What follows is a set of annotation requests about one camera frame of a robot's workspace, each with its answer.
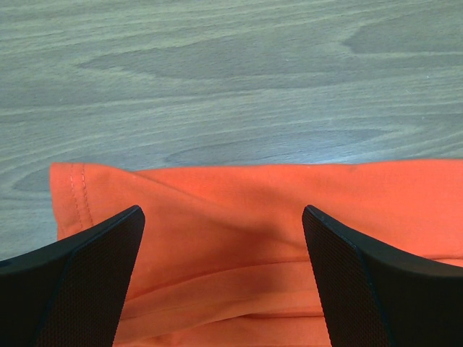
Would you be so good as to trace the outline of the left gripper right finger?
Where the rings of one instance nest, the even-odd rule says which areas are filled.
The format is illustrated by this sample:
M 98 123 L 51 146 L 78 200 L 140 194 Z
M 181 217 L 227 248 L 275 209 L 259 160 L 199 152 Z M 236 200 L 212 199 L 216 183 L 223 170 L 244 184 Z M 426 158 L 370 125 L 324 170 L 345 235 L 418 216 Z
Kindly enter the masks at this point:
M 462 268 L 360 233 L 311 205 L 307 250 L 332 346 L 461 346 Z

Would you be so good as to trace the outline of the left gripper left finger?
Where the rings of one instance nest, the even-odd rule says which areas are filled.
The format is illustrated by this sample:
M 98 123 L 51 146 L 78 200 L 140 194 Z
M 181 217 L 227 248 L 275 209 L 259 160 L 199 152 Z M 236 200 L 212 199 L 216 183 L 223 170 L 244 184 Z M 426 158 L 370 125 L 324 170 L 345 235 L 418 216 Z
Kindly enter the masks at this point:
M 132 206 L 1 261 L 1 345 L 112 346 L 144 226 Z

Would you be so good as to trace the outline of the orange t shirt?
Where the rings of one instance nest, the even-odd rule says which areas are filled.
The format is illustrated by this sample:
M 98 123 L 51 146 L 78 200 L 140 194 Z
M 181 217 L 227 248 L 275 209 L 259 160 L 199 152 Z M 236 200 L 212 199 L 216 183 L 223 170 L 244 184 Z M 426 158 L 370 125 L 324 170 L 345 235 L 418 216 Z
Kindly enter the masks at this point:
M 125 171 L 50 168 L 57 236 L 138 205 L 145 230 L 116 346 L 328 346 L 302 227 L 314 205 L 364 234 L 462 264 L 462 161 Z

